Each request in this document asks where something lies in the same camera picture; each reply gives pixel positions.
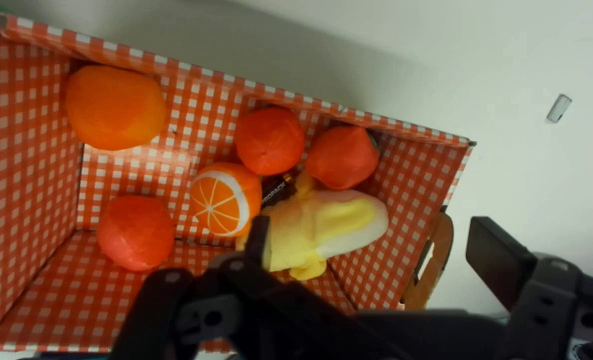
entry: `plastic fruit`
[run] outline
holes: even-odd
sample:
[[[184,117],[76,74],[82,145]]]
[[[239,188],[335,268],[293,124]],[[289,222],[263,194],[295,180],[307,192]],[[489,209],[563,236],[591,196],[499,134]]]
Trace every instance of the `plastic fruit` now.
[[[335,126],[313,139],[305,169],[331,189],[347,189],[367,180],[377,159],[377,148],[365,127]]]
[[[148,144],[166,127],[168,117],[154,78],[110,66],[74,72],[64,106],[78,137],[102,149]]]
[[[189,215],[213,236],[243,233],[259,201],[259,177],[239,163],[209,163],[189,184]]]
[[[98,244],[126,270],[154,270],[172,254],[174,222],[160,197],[120,196],[100,217]]]
[[[261,108],[237,120],[237,158],[259,175],[287,171],[299,161],[301,149],[303,130],[285,108]]]

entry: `white wall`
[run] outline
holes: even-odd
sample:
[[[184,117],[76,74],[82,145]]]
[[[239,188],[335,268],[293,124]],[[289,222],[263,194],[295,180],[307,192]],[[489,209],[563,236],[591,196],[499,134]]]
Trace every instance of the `white wall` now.
[[[463,260],[473,213],[593,273],[593,0],[243,0],[255,9],[203,0],[4,4],[475,137],[449,207],[453,255],[431,306],[501,311]],[[575,101],[553,126],[545,113],[559,92]]]

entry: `orange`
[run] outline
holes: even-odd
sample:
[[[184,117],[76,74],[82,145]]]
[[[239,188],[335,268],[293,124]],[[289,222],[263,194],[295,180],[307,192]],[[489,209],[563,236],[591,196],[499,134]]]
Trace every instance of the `orange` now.
[[[213,236],[243,233],[259,204],[259,177],[239,163],[209,163],[189,184],[189,215]]]
[[[98,224],[100,252],[122,268],[148,271],[174,247],[174,222],[160,197],[118,196]]]
[[[347,189],[369,177],[377,159],[365,127],[335,126],[315,135],[305,171],[331,189]]]
[[[303,130],[285,108],[261,108],[237,120],[237,158],[259,175],[287,171],[299,161],[301,149]]]
[[[78,137],[102,149],[148,144],[166,127],[168,117],[154,78],[110,66],[74,72],[64,106]]]

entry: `fake orange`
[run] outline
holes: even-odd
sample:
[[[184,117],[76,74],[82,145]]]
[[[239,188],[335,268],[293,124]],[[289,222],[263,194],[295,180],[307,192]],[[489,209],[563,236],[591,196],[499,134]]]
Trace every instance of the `fake orange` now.
[[[367,180],[377,159],[377,148],[365,127],[335,126],[313,139],[305,171],[331,189],[347,189]]]
[[[259,175],[287,171],[299,161],[301,149],[303,130],[285,108],[261,108],[237,120],[237,158]]]
[[[213,236],[243,233],[259,204],[259,177],[239,163],[209,163],[189,184],[189,215]]]
[[[64,106],[78,137],[102,149],[148,144],[168,117],[154,78],[110,66],[74,72]]]
[[[122,268],[146,271],[174,247],[174,222],[160,197],[114,197],[98,224],[100,252]]]

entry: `box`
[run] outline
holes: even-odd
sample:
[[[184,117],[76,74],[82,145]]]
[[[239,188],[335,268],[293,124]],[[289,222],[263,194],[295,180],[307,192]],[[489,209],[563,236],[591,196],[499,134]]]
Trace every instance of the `box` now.
[[[84,145],[64,115],[62,89],[86,61],[160,79],[168,130],[120,151]],[[397,307],[429,224],[469,155],[467,137],[0,14],[0,350],[112,345],[144,280],[116,268],[96,246],[98,215],[118,192],[168,201],[180,239],[166,266],[199,273],[209,258],[231,252],[188,217],[186,186],[201,166],[233,155],[237,115],[263,103],[293,110],[307,145],[331,121],[375,132],[381,161],[361,189],[387,204],[389,230],[333,258],[307,285],[345,311]]]

